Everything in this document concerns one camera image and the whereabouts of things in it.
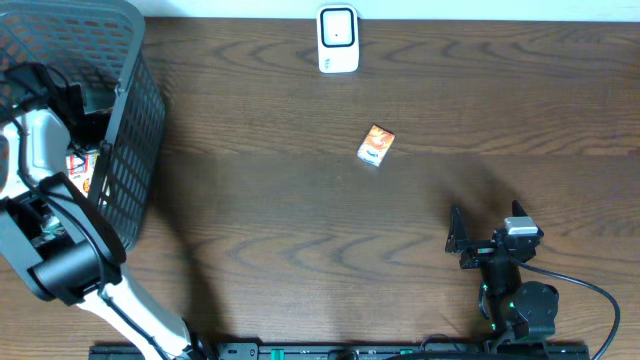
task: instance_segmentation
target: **wooden table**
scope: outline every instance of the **wooden table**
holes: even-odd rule
[[[607,359],[640,357],[640,27],[361,23],[357,72],[317,69],[315,22],[148,19],[169,110],[133,273],[213,340],[419,341],[490,331],[478,271],[444,253],[449,207],[488,238],[520,199],[531,261],[622,307]],[[396,134],[380,168],[356,149]],[[613,321],[560,291],[555,339],[595,353]],[[0,358],[86,358],[123,338],[37,300],[0,261]]]

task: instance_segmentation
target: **item in basket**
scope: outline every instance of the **item in basket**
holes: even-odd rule
[[[383,128],[373,125],[358,149],[358,157],[371,165],[380,166],[395,137]]]
[[[93,170],[96,167],[98,152],[85,154],[82,156],[67,156],[67,169],[69,169],[69,180],[84,195],[89,196],[89,186],[93,178]]]

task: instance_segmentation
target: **basket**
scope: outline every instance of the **basket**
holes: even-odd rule
[[[139,237],[165,119],[141,51],[144,29],[124,0],[0,0],[2,71],[22,62],[51,65],[82,85],[88,103],[112,104],[88,199],[127,251]],[[14,90],[4,85],[0,103],[10,103]]]

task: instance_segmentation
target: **wood grain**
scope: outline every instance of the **wood grain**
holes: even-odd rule
[[[620,302],[605,358],[640,357],[640,27],[364,21],[360,68],[317,70],[315,23],[147,19],[169,110],[134,274],[212,339],[419,341],[486,333],[448,209],[488,237],[520,199],[532,264]],[[355,152],[396,134],[379,169]],[[592,354],[613,311],[560,291],[555,339]],[[122,337],[30,295],[0,261],[0,358],[86,358]]]

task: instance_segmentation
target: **small orange and white packet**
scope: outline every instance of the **small orange and white packet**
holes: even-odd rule
[[[373,125],[358,149],[358,157],[371,165],[380,166],[395,137],[383,128]]]

